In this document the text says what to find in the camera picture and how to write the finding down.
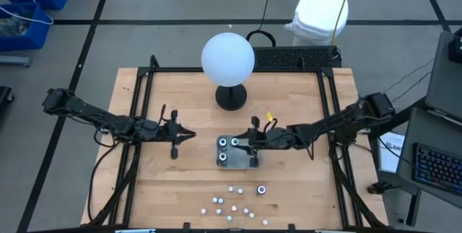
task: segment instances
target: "black lamp base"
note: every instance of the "black lamp base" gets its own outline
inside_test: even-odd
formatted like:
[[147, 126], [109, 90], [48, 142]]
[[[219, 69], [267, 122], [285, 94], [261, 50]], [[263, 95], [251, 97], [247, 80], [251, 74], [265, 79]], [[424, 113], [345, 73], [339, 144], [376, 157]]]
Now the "black lamp base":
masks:
[[219, 86], [215, 92], [215, 99], [223, 110], [239, 110], [247, 100], [247, 90], [242, 84], [234, 87]]

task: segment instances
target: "yellow tag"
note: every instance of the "yellow tag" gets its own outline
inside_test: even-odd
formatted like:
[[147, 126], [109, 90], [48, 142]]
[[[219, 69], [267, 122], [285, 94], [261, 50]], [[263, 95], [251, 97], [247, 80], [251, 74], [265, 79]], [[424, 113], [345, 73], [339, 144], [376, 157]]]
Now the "yellow tag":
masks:
[[273, 122], [273, 115], [271, 115], [271, 113], [267, 113], [266, 117], [268, 118], [269, 122]]

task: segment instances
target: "metal plate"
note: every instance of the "metal plate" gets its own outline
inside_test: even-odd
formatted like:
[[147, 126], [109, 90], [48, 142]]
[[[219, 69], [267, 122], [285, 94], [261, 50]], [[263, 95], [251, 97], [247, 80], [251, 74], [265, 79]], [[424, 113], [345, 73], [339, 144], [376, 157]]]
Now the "metal plate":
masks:
[[[230, 135], [223, 135], [217, 138], [217, 154], [215, 155], [216, 162], [218, 167], [221, 169], [226, 170], [256, 170], [258, 167], [251, 167], [250, 166], [250, 158], [252, 156], [248, 155], [246, 151], [242, 149], [237, 149], [231, 146], [231, 139], [233, 136]], [[222, 147], [219, 145], [220, 139], [226, 139], [227, 148], [226, 150], [222, 151]], [[239, 145], [241, 146], [248, 146], [248, 139], [239, 139]], [[218, 156], [221, 153], [225, 153], [227, 155], [227, 164], [221, 165], [218, 159]], [[263, 155], [262, 151], [258, 151], [258, 159], [260, 161], [260, 166], [263, 164]]]

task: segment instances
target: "black metal frame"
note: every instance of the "black metal frame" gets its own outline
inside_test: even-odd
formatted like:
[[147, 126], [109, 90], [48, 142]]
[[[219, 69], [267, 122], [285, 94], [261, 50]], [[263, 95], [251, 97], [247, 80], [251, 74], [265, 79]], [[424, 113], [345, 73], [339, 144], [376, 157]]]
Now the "black metal frame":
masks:
[[[152, 81], [154, 78], [154, 73], [156, 72], [202, 72], [202, 68], [196, 68], [196, 67], [187, 67], [187, 68], [182, 68], [182, 67], [159, 67], [158, 62], [155, 60], [154, 56], [151, 57], [151, 64], [150, 67], [139, 67], [138, 72], [136, 75], [136, 81], [135, 81], [135, 88], [134, 88], [134, 95], [132, 98], [131, 102], [131, 108], [130, 108], [130, 115], [135, 115], [136, 114], [136, 106], [138, 105], [139, 102], [139, 95], [140, 95], [140, 90], [141, 90], [141, 83], [144, 77], [147, 77], [147, 83], [145, 87], [145, 92], [144, 92], [144, 99], [143, 99], [143, 104], [141, 107], [141, 117], [145, 118], [147, 116], [147, 111], [148, 111], [148, 106], [149, 106], [149, 98], [150, 98], [150, 92], [152, 90]], [[323, 106], [323, 114], [324, 117], [329, 116], [329, 108], [328, 108], [328, 101], [327, 101], [327, 94], [326, 94], [326, 88], [324, 85], [324, 80], [323, 77], [326, 76], [328, 78], [329, 82], [329, 88], [331, 90], [331, 95], [332, 95], [332, 101], [334, 104], [334, 112], [340, 111], [340, 104], [339, 104], [339, 98], [337, 95], [336, 91], [336, 86], [335, 86], [335, 80], [334, 80], [334, 73], [331, 67], [325, 67], [325, 68], [316, 68], [316, 69], [306, 69], [304, 66], [300, 66], [299, 68], [255, 68], [254, 72], [294, 72], [294, 73], [314, 73], [318, 77], [318, 83], [319, 83], [319, 91], [321, 94], [321, 103]], [[336, 147], [336, 142], [334, 141], [334, 137], [329, 136], [328, 137], [328, 143], [329, 147]], [[126, 171], [126, 165], [128, 161], [128, 152], [129, 152], [129, 145], [124, 145], [122, 154], [121, 154], [121, 161], [119, 164], [119, 171], [117, 174], [117, 180], [115, 186], [118, 187], [121, 185], [121, 182], [124, 178], [124, 174]], [[126, 205], [123, 211], [123, 219], [122, 219], [122, 224], [116, 224], [116, 217], [118, 213], [118, 200], [116, 201], [113, 209], [109, 213], [109, 219], [108, 219], [108, 225], [92, 225], [92, 226], [83, 226], [80, 228], [71, 228], [71, 229], [57, 229], [57, 230], [48, 230], [48, 231], [42, 231], [42, 233], [52, 233], [52, 232], [114, 232], [115, 230], [122, 230], [122, 229], [128, 229], [128, 224], [130, 222], [130, 215], [131, 215], [131, 205], [133, 203], [133, 197], [134, 197], [134, 188], [136, 184], [136, 172], [138, 169], [138, 164], [139, 164], [139, 157], [141, 154], [141, 144], [135, 144], [134, 145], [134, 157], [132, 160], [132, 164], [135, 164], [135, 176], [131, 180], [131, 182], [128, 185], [128, 190], [127, 190], [127, 197], [126, 197]], [[344, 166], [346, 170], [346, 175], [348, 177], [349, 182], [354, 186], [354, 176], [353, 176], [353, 171], [352, 171], [352, 165], [351, 165], [351, 159], [349, 157], [349, 152], [348, 149], [343, 149], [343, 155], [344, 155]], [[338, 158], [336, 151], [333, 151], [333, 158]], [[336, 184], [336, 194], [338, 198], [338, 204], [339, 204], [339, 213], [341, 217], [341, 224], [343, 229], [353, 229], [356, 232], [374, 232], [375, 229], [372, 231], [371, 228], [366, 228], [363, 227], [362, 224], [362, 216], [361, 212], [357, 208], [356, 204], [352, 201], [353, 203], [353, 211], [354, 211], [354, 220], [356, 222], [356, 226], [349, 225], [349, 220], [348, 220], [348, 212], [347, 212], [347, 205], [345, 203], [345, 196], [344, 196], [344, 191], [343, 191], [343, 185], [341, 182], [335, 178], [335, 184]], [[179, 232], [179, 233], [191, 233], [191, 232], [197, 232], [197, 233], [232, 233], [233, 229], [189, 229], [190, 224], [188, 222], [185, 222], [184, 227], [182, 229], [156, 229], [156, 233], [173, 233], [173, 232]], [[288, 229], [280, 229], [280, 230], [247, 230], [247, 229], [239, 229], [239, 231], [242, 232], [249, 232], [249, 233], [256, 233], [256, 232], [273, 232], [273, 233], [295, 233], [295, 232], [314, 232], [314, 230], [296, 230], [294, 224], [289, 224]], [[398, 230], [391, 230], [391, 232], [401, 232]]]

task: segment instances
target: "white spherical lamp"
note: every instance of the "white spherical lamp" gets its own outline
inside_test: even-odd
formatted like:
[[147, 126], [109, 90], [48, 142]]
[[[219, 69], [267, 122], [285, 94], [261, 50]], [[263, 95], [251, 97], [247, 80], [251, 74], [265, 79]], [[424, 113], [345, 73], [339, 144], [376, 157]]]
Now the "white spherical lamp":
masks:
[[202, 50], [202, 69], [218, 89], [215, 99], [225, 110], [238, 110], [247, 100], [242, 83], [255, 65], [252, 45], [240, 35], [225, 32], [212, 37]]

